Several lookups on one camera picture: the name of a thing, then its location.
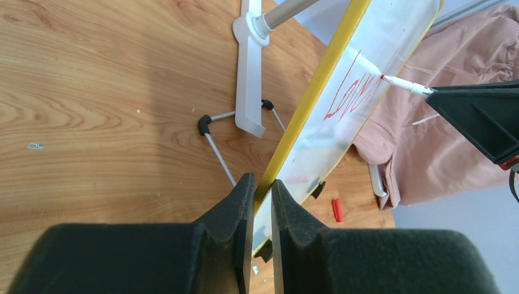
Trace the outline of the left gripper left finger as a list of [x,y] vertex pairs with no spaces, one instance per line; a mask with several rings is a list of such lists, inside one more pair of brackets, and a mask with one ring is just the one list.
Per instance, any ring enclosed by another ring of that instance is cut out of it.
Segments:
[[9,293],[248,293],[255,178],[191,223],[59,224]]

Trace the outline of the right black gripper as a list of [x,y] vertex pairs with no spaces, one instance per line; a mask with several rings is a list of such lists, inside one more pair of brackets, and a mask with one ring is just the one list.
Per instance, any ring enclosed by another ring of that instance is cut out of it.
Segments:
[[434,87],[425,102],[501,170],[518,170],[518,81]]

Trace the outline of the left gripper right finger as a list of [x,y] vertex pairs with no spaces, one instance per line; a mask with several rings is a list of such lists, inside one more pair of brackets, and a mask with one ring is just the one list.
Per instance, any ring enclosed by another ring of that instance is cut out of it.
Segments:
[[272,185],[276,293],[498,293],[480,252],[452,230],[330,228]]

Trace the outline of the red marker cap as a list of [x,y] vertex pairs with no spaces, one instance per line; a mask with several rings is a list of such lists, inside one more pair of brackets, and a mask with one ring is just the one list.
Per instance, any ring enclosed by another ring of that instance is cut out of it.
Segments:
[[338,223],[343,222],[343,211],[339,199],[332,200],[332,209],[334,212],[335,221]]

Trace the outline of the red white marker pen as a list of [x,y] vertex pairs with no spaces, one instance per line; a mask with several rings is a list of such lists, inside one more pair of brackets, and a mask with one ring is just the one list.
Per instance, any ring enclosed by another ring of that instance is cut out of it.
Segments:
[[429,88],[418,83],[413,83],[411,81],[407,81],[398,77],[381,75],[381,79],[390,84],[391,86],[404,89],[412,94],[416,94],[421,97],[428,97],[434,92],[436,92],[436,90],[433,88]]

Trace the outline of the yellow framed whiteboard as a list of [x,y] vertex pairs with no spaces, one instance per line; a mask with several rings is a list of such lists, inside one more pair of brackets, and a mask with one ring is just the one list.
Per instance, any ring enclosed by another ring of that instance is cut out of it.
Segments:
[[271,185],[298,203],[326,179],[434,23],[442,1],[350,1],[260,179],[252,254],[272,234]]

